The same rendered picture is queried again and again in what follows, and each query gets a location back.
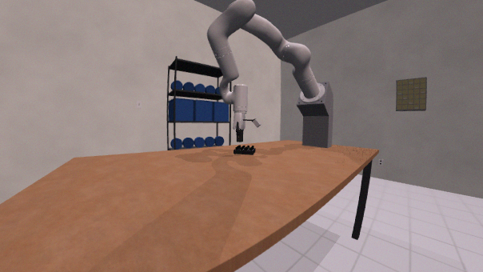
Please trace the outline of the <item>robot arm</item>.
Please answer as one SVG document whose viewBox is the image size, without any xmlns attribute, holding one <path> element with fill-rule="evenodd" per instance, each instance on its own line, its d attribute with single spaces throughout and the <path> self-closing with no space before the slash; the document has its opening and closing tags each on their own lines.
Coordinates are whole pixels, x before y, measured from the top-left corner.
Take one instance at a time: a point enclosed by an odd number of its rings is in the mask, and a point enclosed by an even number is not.
<svg viewBox="0 0 483 272">
<path fill-rule="evenodd" d="M 286 41 L 271 22 L 255 14 L 255 11 L 252 0 L 236 0 L 211 23 L 207 31 L 208 41 L 223 74 L 219 91 L 224 103 L 234 104 L 234 112 L 247 112 L 248 86 L 235 85 L 233 92 L 228 87 L 229 82 L 239 77 L 228 37 L 240 28 L 268 44 L 279 59 L 296 68 L 293 68 L 293 76 L 301 88 L 300 98 L 303 102 L 318 101 L 323 97 L 325 87 L 317 83 L 309 67 L 309 49 L 302 44 Z"/>
</svg>

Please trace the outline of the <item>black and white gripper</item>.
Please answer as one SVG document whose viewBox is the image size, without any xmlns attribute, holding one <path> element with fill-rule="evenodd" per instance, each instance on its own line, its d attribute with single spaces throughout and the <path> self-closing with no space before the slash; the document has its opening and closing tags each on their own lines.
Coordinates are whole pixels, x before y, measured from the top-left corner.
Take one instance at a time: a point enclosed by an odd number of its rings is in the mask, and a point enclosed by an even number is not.
<svg viewBox="0 0 483 272">
<path fill-rule="evenodd" d="M 245 129 L 246 112 L 234 112 L 234 130 L 237 132 L 237 142 L 243 142 L 243 131 Z"/>
</svg>

